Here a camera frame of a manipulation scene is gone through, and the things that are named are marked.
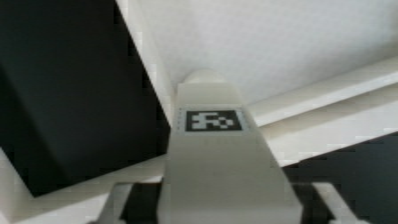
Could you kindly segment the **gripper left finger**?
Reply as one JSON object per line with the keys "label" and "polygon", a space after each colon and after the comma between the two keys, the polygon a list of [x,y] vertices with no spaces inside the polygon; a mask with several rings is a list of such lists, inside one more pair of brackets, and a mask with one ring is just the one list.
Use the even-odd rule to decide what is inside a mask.
{"label": "gripper left finger", "polygon": [[97,218],[87,224],[158,224],[159,190],[159,182],[117,183]]}

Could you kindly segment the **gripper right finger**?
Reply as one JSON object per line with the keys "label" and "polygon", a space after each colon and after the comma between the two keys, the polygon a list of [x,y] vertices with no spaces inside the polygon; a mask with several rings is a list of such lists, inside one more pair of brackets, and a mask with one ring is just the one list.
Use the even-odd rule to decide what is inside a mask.
{"label": "gripper right finger", "polygon": [[293,190],[303,206],[300,224],[371,224],[357,217],[330,183],[295,183]]}

